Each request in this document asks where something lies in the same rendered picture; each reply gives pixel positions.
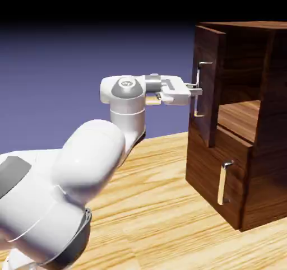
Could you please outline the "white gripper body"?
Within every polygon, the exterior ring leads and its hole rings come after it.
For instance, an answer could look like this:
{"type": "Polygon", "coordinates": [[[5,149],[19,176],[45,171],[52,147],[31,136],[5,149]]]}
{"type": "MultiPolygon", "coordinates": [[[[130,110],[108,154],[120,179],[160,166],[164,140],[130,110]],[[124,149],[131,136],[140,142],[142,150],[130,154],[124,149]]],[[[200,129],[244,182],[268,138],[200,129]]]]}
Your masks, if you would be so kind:
{"type": "Polygon", "coordinates": [[[190,104],[191,93],[178,76],[161,76],[161,102],[166,105],[185,106],[190,104]]]}

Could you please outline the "dark wood cabinet door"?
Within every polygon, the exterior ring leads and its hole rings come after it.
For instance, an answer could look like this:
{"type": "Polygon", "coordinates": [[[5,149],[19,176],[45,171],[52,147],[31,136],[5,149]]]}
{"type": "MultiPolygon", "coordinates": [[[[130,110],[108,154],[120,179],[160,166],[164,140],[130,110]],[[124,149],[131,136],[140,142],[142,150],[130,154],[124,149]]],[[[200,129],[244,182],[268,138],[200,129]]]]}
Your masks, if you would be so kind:
{"type": "Polygon", "coordinates": [[[196,26],[192,83],[196,83],[199,62],[212,62],[212,64],[202,66],[200,69],[202,95],[198,96],[198,113],[203,117],[194,116],[195,98],[191,105],[191,117],[207,147],[214,147],[215,145],[224,52],[225,33],[203,26],[196,26]]]}
{"type": "Polygon", "coordinates": [[[240,229],[242,210],[246,196],[246,181],[249,158],[253,145],[222,127],[216,130],[214,147],[207,147],[197,126],[192,123],[188,132],[186,181],[212,205],[234,228],[240,229]],[[224,201],[217,202],[220,172],[227,167],[224,201]]]}

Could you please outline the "dark wood cabinet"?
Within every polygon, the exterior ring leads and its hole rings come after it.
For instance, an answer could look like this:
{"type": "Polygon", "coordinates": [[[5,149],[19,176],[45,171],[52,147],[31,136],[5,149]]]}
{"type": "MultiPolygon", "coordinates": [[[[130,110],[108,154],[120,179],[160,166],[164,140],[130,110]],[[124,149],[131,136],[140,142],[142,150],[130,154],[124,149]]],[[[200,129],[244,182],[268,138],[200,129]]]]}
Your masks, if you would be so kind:
{"type": "Polygon", "coordinates": [[[225,33],[217,128],[253,145],[236,230],[287,217],[287,22],[197,26],[225,33]]]}

